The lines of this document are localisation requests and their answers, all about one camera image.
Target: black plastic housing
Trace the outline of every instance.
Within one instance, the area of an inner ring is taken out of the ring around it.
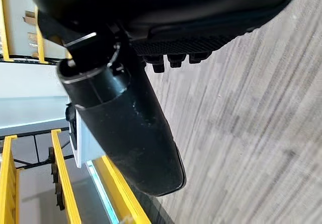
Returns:
[[[118,72],[103,66],[75,75],[64,59],[58,76],[93,136],[128,181],[149,195],[176,191],[186,177],[169,124],[141,63],[133,62],[132,54],[118,59],[132,62]]]

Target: black metal bar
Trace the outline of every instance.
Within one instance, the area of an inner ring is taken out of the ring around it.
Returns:
[[[72,158],[74,158],[74,155],[64,156],[64,160],[69,160],[69,159],[72,159]]]
[[[14,159],[14,162],[20,163],[20,164],[23,164],[23,165],[32,165],[32,163],[25,162],[25,161],[22,161],[22,160],[17,160],[17,159]]]
[[[72,158],[74,158],[74,155],[64,156],[64,160],[68,160],[68,159],[72,159]],[[46,159],[45,161],[42,161],[42,162],[39,162],[39,163],[29,164],[29,165],[26,165],[26,166],[17,167],[17,169],[25,169],[26,170],[26,169],[31,169],[31,168],[34,168],[34,167],[48,165],[48,164],[50,164],[50,161],[49,161],[49,159]]]
[[[69,127],[61,127],[61,131],[69,130]],[[41,131],[34,131],[34,132],[24,132],[24,133],[18,133],[18,137],[27,137],[27,136],[34,136],[34,135],[40,135],[40,134],[46,134],[51,133],[52,129],[47,130],[41,130]],[[4,140],[5,136],[0,136],[0,140]]]
[[[38,147],[37,147],[36,136],[34,135],[33,137],[34,137],[34,143],[35,143],[35,148],[36,148],[37,161],[39,163],[40,161],[39,161],[39,154],[38,154]]]
[[[49,163],[50,163],[49,160],[45,160],[45,161],[38,162],[38,163],[35,163],[35,164],[30,164],[30,165],[26,165],[26,166],[20,166],[17,169],[25,169],[26,170],[26,169],[31,169],[31,168],[42,166],[42,165],[48,165]]]

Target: floor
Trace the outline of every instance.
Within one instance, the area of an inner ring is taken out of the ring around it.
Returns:
[[[159,198],[175,223],[322,222],[322,0],[151,83],[188,182]]]

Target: vinyl plank floor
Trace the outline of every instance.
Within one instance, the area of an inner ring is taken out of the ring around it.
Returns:
[[[187,172],[175,223],[322,222],[322,0],[294,0],[200,64],[147,74]]]

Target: yellow metal rack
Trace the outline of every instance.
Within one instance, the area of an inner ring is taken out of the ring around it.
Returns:
[[[36,167],[52,163],[57,167],[56,174],[59,177],[57,184],[62,190],[61,195],[68,223],[79,224],[82,223],[82,220],[62,154],[58,138],[60,132],[61,129],[51,131],[53,144],[51,149],[53,150],[54,157],[51,158],[49,156],[48,160],[44,162],[30,165]],[[21,169],[16,169],[11,152],[12,140],[16,138],[17,135],[6,136],[4,142],[2,164],[0,168],[0,224],[19,223],[19,172],[23,170],[23,167],[20,167]],[[93,164],[103,183],[105,191],[111,200],[118,219],[122,223],[151,223],[134,196],[131,188],[115,165],[106,156],[94,160]]]
[[[0,224],[19,223],[19,170],[11,153],[11,141],[16,135],[5,137],[0,169]]]
[[[52,144],[55,150],[55,162],[58,166],[58,173],[62,185],[63,196],[65,201],[64,203],[66,207],[66,215],[69,221],[68,223],[79,224],[82,223],[82,221],[80,220],[81,218],[77,209],[77,204],[74,197],[74,193],[71,188],[64,156],[62,154],[59,143],[58,133],[60,132],[60,129],[55,129],[51,131]]]
[[[131,188],[116,166],[106,156],[93,161],[100,179],[122,223],[151,223]]]

